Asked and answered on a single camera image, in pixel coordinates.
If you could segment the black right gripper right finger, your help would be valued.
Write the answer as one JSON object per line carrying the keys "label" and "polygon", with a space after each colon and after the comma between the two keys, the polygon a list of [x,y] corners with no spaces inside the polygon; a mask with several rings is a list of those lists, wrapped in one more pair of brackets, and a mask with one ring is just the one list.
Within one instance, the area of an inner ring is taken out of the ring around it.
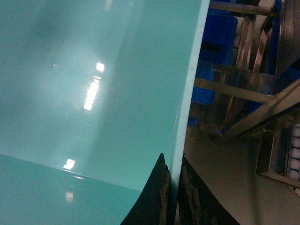
{"label": "black right gripper right finger", "polygon": [[182,225],[238,225],[221,205],[188,160],[183,157],[178,190]]}

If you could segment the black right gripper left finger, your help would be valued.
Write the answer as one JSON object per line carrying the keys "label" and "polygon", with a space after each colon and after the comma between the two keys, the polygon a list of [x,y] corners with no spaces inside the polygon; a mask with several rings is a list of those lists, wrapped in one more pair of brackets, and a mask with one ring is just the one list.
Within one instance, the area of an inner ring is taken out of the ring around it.
{"label": "black right gripper left finger", "polygon": [[167,224],[170,172],[161,153],[151,174],[122,225]]}

